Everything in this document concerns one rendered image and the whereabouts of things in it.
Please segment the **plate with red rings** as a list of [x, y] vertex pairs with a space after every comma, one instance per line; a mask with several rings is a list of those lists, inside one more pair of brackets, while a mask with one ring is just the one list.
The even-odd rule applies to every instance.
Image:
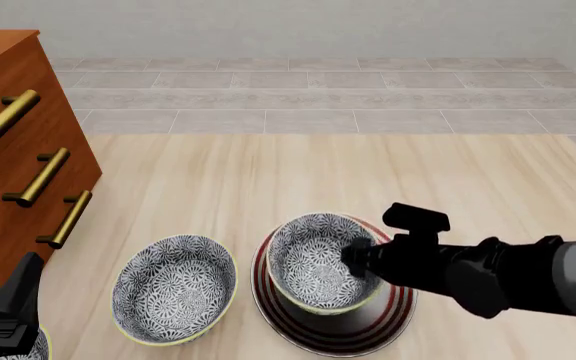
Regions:
[[259, 246], [251, 267], [254, 301], [266, 322], [286, 341], [321, 356], [365, 356], [397, 339], [412, 320], [418, 294], [384, 282], [361, 307], [344, 314], [313, 314], [290, 302], [272, 280], [267, 250], [274, 230]]

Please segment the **patterned black and white bowl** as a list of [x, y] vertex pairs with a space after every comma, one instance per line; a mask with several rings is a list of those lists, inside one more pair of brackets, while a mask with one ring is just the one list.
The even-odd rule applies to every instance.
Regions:
[[138, 251], [121, 269], [111, 314], [117, 329], [139, 344], [185, 344], [222, 319], [237, 287], [236, 262], [227, 248], [206, 236], [169, 236]]
[[341, 261], [342, 249], [357, 238], [377, 244], [367, 227], [346, 215], [310, 213], [283, 224], [266, 251], [275, 288], [312, 314], [344, 314], [365, 305], [382, 281], [374, 275], [356, 278]]
[[27, 355], [0, 356], [0, 360], [52, 360], [52, 341], [42, 324], [35, 344]]

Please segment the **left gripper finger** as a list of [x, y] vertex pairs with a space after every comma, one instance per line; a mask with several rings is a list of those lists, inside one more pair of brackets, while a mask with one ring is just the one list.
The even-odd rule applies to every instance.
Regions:
[[38, 291], [44, 260], [35, 252], [25, 254], [0, 287], [0, 330], [18, 326], [37, 329]]

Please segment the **wooden cabinet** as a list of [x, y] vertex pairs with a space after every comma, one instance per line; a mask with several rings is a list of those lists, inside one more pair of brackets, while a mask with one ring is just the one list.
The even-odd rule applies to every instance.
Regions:
[[[0, 30], [0, 112], [4, 96], [28, 89], [41, 100], [0, 138], [0, 287], [28, 252], [48, 259], [55, 249], [38, 244], [52, 235], [71, 208], [64, 197], [92, 190], [102, 171], [51, 68], [35, 30]], [[4, 193], [21, 192], [42, 169], [39, 154], [60, 148], [70, 157], [30, 208], [4, 202]]]

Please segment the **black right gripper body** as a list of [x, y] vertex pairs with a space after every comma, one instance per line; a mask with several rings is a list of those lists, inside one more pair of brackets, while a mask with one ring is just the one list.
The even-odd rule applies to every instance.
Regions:
[[370, 270], [369, 265], [372, 248], [374, 248], [374, 246], [371, 240], [364, 237], [353, 239], [350, 245], [342, 248], [341, 262], [347, 266], [350, 275], [354, 278], [380, 278]]

